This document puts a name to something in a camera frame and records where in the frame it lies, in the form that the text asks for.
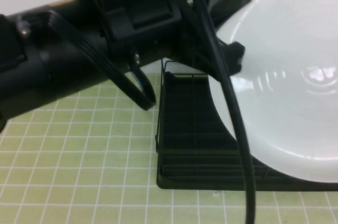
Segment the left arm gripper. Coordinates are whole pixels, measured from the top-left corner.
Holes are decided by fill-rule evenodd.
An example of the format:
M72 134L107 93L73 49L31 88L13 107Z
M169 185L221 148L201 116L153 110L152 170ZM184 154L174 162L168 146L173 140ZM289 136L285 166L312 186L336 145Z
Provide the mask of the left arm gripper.
M205 0L213 25L220 27L233 14L251 0ZM220 81L220 73L230 77L242 69L245 47L239 42L226 44L221 40L211 41L211 55L204 44L197 10L187 0L135 0L132 23L146 27L164 20L180 18L173 36L166 37L169 43L168 58L200 70Z

